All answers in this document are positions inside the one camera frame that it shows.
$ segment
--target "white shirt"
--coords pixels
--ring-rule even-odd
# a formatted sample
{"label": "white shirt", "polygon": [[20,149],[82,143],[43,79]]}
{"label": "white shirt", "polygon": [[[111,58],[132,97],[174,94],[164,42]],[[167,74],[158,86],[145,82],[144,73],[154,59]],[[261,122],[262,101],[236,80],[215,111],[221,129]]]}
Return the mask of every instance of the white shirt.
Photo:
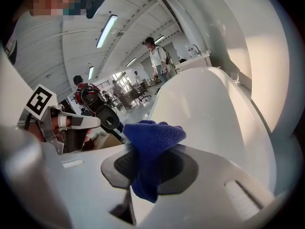
{"label": "white shirt", "polygon": [[154,52],[151,50],[150,56],[152,61],[152,66],[155,68],[158,65],[162,65],[162,62],[166,62],[166,52],[162,47],[156,47]]}
{"label": "white shirt", "polygon": [[140,85],[141,83],[143,83],[143,81],[142,81],[142,79],[141,79],[141,77],[140,77],[139,75],[136,75],[136,76],[135,76],[135,81],[136,81],[136,83],[137,83],[138,85]]}

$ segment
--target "white ceiling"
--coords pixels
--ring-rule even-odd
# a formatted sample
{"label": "white ceiling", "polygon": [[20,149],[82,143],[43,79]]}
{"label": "white ceiling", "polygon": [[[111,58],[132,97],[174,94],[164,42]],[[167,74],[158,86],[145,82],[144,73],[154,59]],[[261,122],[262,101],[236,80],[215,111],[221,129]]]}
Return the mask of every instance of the white ceiling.
{"label": "white ceiling", "polygon": [[[97,49],[101,29],[112,14],[119,18]],[[59,94],[60,101],[71,93],[75,75],[87,79],[94,66],[92,82],[107,77],[147,52],[141,44],[146,37],[169,37],[178,31],[158,0],[106,0],[92,20],[76,16],[71,21],[45,21],[25,14],[17,26],[15,66],[32,88],[41,83]]]}

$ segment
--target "pants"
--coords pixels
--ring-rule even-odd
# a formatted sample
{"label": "pants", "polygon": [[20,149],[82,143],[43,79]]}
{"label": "pants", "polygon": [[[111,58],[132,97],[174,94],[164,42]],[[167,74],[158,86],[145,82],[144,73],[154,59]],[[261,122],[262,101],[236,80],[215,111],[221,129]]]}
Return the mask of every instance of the pants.
{"label": "pants", "polygon": [[[117,134],[114,130],[110,130],[110,129],[104,127],[104,126],[101,126],[101,128],[105,132],[114,135],[119,141],[122,140],[122,137],[119,134]],[[124,125],[120,122],[120,125],[118,126],[117,130],[122,133],[123,132],[123,128],[124,128]]]}
{"label": "pants", "polygon": [[125,97],[119,97],[119,100],[121,101],[121,103],[125,107],[125,109],[130,109],[130,105],[127,103]]}
{"label": "pants", "polygon": [[167,78],[166,78],[166,75],[165,74],[161,74],[161,69],[162,69],[162,66],[161,65],[157,65],[156,66],[156,70],[158,72],[158,76],[160,77],[161,79],[161,82],[163,84],[165,84],[167,82]]}

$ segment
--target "person in red jacket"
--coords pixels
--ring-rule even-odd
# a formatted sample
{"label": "person in red jacket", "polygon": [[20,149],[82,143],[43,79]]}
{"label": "person in red jacket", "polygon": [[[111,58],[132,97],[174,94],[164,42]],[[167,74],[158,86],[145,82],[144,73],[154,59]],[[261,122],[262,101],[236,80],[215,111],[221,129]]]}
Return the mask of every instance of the person in red jacket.
{"label": "person in red jacket", "polygon": [[[73,78],[73,81],[74,81],[74,84],[78,87],[78,89],[76,90],[75,94],[74,94],[74,99],[75,101],[80,105],[85,105],[84,102],[82,101],[81,99],[81,91],[83,88],[85,88],[86,86],[89,86],[89,87],[92,87],[93,89],[97,89],[99,90],[99,88],[91,83],[83,83],[83,79],[80,75],[76,75],[74,78]],[[110,130],[104,126],[101,126],[101,128],[103,128],[105,130],[105,132],[109,133],[109,134],[113,134],[119,141],[122,141],[123,138],[117,134],[114,130]],[[122,133],[123,132],[123,128],[124,128],[124,125],[120,122],[120,125],[119,127],[117,128],[117,130]]]}

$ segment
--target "ceiling light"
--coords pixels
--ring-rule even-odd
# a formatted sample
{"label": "ceiling light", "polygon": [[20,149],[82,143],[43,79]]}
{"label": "ceiling light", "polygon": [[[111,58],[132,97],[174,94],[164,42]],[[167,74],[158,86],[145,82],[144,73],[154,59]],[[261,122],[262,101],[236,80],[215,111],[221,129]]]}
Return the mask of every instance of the ceiling light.
{"label": "ceiling light", "polygon": [[157,39],[157,40],[155,41],[155,44],[161,42],[163,39],[164,39],[164,36],[160,37],[159,39]]}
{"label": "ceiling light", "polygon": [[90,67],[90,69],[89,69],[89,76],[88,76],[88,80],[90,80],[90,79],[92,78],[93,69],[94,69],[94,66]]}
{"label": "ceiling light", "polygon": [[135,62],[137,60],[137,58],[134,58],[133,60],[130,61],[130,63],[128,65],[126,65],[126,67],[130,66],[133,62]]}
{"label": "ceiling light", "polygon": [[111,15],[110,18],[108,19],[104,29],[102,29],[101,35],[99,40],[97,41],[96,47],[97,48],[101,48],[106,40],[107,35],[109,34],[111,28],[113,27],[113,25],[115,24],[115,22],[117,21],[118,16],[117,15]]}

